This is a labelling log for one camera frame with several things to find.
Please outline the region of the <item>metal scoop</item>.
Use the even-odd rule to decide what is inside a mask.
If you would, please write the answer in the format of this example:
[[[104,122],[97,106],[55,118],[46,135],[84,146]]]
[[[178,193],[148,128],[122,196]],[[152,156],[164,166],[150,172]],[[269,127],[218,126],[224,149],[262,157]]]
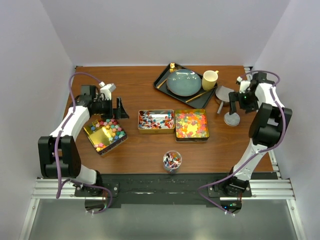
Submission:
[[[223,107],[230,105],[229,93],[235,92],[233,89],[225,87],[223,85],[218,86],[215,91],[215,100],[219,104],[217,114],[221,113]]]

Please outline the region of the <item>silver jar lid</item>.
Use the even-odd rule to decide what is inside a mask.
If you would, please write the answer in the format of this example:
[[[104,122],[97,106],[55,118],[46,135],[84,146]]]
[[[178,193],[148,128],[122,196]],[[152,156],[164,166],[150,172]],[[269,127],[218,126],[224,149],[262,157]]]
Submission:
[[[230,114],[229,112],[227,112],[224,115],[224,122],[228,126],[232,126],[232,127],[238,126],[240,124],[240,120],[241,118],[237,113]]]

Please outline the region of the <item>tin of star candies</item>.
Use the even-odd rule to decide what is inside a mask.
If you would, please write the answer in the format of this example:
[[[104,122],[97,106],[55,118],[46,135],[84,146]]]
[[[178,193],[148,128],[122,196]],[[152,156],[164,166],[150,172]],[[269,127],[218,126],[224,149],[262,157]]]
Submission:
[[[94,150],[103,156],[122,144],[128,135],[116,119],[97,119],[83,127]]]

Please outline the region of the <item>tin of lollipops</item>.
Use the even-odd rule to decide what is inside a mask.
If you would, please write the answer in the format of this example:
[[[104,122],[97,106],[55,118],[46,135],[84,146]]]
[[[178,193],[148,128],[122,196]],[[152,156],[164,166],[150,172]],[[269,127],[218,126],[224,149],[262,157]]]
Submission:
[[[141,134],[171,134],[175,132],[175,111],[151,109],[138,112],[137,129]]]

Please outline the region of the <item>tin of gummy candies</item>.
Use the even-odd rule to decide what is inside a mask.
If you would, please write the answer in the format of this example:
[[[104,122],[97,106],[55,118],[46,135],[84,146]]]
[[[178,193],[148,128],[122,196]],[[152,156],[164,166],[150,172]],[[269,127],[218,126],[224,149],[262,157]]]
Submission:
[[[175,140],[177,142],[205,142],[209,139],[209,126],[205,109],[176,110]]]

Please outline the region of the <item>clear glass jar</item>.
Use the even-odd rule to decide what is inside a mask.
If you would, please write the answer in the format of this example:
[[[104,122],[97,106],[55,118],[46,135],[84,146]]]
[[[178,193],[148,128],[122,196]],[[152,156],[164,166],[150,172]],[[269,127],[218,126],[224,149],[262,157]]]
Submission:
[[[169,150],[163,156],[163,167],[169,174],[175,174],[182,164],[182,156],[178,151]]]

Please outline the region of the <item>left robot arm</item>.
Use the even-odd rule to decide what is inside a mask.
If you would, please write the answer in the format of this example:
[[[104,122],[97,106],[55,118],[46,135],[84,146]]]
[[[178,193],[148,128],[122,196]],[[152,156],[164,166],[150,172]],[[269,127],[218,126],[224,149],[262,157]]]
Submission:
[[[101,174],[84,166],[76,146],[76,139],[84,131],[90,144],[100,156],[105,155],[127,138],[118,120],[129,118],[121,98],[113,107],[113,83],[99,86],[83,85],[81,93],[72,100],[67,115],[48,136],[38,140],[41,174],[46,179],[69,179],[89,195],[106,195]]]

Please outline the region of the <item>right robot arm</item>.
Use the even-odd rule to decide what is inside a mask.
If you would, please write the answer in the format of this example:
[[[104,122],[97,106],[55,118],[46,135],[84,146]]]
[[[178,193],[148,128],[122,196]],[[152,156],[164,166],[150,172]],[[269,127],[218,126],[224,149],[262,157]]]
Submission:
[[[282,142],[293,115],[293,111],[286,108],[277,96],[278,75],[275,76],[277,80],[272,81],[267,79],[269,71],[253,70],[250,74],[251,80],[239,76],[236,80],[239,90],[228,95],[230,115],[236,113],[237,107],[246,113],[256,113],[248,132],[249,144],[222,185],[223,192],[230,197],[246,191],[263,156]]]

